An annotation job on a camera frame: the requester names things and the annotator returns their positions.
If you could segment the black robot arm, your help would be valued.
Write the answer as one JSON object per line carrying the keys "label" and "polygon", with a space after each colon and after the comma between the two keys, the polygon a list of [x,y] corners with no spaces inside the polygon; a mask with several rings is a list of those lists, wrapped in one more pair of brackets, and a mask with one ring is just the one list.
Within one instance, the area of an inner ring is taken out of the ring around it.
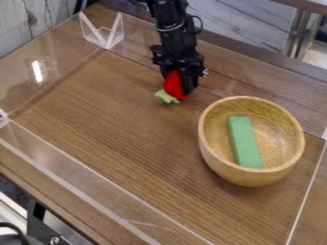
{"label": "black robot arm", "polygon": [[198,16],[186,12],[188,0],[145,0],[160,44],[152,45],[152,62],[160,67],[164,80],[177,78],[177,88],[185,97],[206,75],[204,56],[196,50],[196,36],[202,31]]}

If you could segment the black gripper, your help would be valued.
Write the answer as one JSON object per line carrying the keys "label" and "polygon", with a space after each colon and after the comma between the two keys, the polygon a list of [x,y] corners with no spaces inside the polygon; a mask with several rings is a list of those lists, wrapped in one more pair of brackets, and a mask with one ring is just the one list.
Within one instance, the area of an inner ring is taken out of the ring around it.
{"label": "black gripper", "polygon": [[188,95],[197,87],[198,77],[204,77],[204,56],[197,52],[196,36],[202,26],[193,22],[158,23],[156,31],[160,35],[160,44],[149,47],[152,62],[160,67],[164,78],[172,71],[178,71],[182,94]]}

